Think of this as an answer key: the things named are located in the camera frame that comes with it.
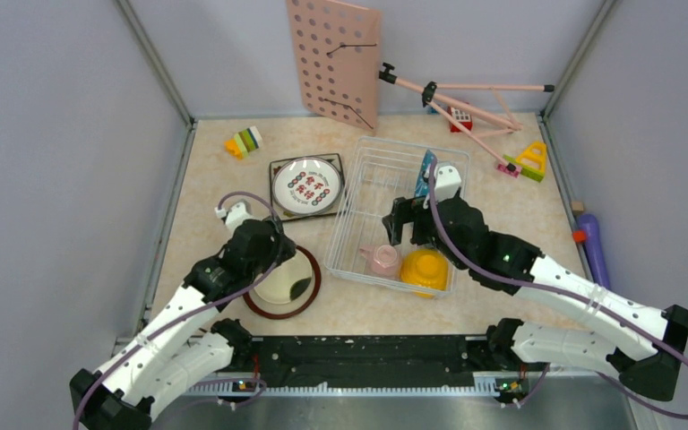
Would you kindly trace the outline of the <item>square black-rimmed plate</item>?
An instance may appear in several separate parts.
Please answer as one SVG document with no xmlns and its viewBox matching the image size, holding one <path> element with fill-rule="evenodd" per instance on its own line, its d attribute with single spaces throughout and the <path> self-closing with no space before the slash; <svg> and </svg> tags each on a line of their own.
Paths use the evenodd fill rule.
<svg viewBox="0 0 688 430">
<path fill-rule="evenodd" d="M 286 220 L 335 215 L 345 195 L 339 153 L 274 160 L 268 173 L 271 204 Z"/>
</svg>

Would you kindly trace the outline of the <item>yellow ribbed bowl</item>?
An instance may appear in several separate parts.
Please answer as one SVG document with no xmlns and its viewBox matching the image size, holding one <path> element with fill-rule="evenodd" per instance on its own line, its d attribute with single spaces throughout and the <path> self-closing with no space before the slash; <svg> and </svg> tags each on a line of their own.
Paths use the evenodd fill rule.
<svg viewBox="0 0 688 430">
<path fill-rule="evenodd" d="M 445 291 L 448 277 L 447 259 L 433 249 L 418 249 L 410 253 L 400 266 L 400 280 L 423 289 Z"/>
</svg>

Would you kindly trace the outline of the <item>blue polka dot plate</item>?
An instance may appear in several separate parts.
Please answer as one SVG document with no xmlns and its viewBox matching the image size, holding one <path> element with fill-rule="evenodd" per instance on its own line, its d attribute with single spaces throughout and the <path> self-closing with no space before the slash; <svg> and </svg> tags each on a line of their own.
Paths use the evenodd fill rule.
<svg viewBox="0 0 688 430">
<path fill-rule="evenodd" d="M 429 193 L 429 168 L 432 162 L 436 161 L 436 156 L 431 150 L 426 150 L 421 161 L 420 169 L 417 173 L 417 180 L 414 187 L 415 197 L 425 197 Z"/>
</svg>

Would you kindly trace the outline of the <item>pink white mug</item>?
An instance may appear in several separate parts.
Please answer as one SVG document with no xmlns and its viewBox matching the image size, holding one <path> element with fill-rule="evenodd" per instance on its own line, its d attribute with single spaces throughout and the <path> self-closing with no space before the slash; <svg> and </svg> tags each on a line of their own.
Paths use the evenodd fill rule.
<svg viewBox="0 0 688 430">
<path fill-rule="evenodd" d="M 395 278 L 402 264 L 400 252 L 392 245 L 364 245 L 358 253 L 365 259 L 369 274 L 382 278 Z"/>
</svg>

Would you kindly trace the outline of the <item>round printed white plate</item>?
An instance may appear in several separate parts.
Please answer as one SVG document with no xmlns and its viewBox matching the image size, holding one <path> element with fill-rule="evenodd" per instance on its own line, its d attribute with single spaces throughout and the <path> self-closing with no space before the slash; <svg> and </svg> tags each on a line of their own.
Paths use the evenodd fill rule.
<svg viewBox="0 0 688 430">
<path fill-rule="evenodd" d="M 287 212 L 298 216 L 327 211 L 344 188 L 340 171 L 329 161 L 316 157 L 292 159 L 271 181 L 271 194 Z"/>
</svg>

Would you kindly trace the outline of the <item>white wire dish rack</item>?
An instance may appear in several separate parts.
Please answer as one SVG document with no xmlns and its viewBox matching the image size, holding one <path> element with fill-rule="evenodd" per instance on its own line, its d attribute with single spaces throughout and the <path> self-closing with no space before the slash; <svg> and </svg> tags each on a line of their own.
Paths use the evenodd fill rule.
<svg viewBox="0 0 688 430">
<path fill-rule="evenodd" d="M 426 202 L 431 162 L 450 176 L 449 191 L 437 196 L 463 195 L 470 167 L 466 151 L 358 140 L 324 258 L 332 275 L 425 298 L 452 292 L 457 271 L 433 250 L 438 236 Z"/>
</svg>

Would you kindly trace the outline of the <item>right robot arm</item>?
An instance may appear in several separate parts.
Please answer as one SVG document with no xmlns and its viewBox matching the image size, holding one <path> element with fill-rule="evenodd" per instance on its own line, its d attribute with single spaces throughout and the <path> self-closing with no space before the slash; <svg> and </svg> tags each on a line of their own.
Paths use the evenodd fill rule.
<svg viewBox="0 0 688 430">
<path fill-rule="evenodd" d="M 675 396 L 688 340 L 688 309 L 641 305 L 563 267 L 539 247 L 493 231 L 458 195 L 439 202 L 399 197 L 382 219 L 392 245 L 412 227 L 413 245 L 430 245 L 481 286 L 538 302 L 584 325 L 548 329 L 503 319 L 489 334 L 489 356 L 502 369 L 557 362 L 615 378 L 645 398 Z"/>
</svg>

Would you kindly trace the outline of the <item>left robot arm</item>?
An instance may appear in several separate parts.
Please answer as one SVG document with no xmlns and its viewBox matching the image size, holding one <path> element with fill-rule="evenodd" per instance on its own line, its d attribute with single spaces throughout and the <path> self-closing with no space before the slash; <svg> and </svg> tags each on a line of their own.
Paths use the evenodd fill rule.
<svg viewBox="0 0 688 430">
<path fill-rule="evenodd" d="M 73 427 L 148 429 L 207 374 L 246 367 L 252 348 L 237 337 L 241 331 L 235 323 L 225 334 L 211 332 L 188 351 L 180 349 L 295 253 L 278 218 L 244 220 L 217 254 L 193 266 L 164 310 L 115 357 L 75 374 L 70 381 Z"/>
</svg>

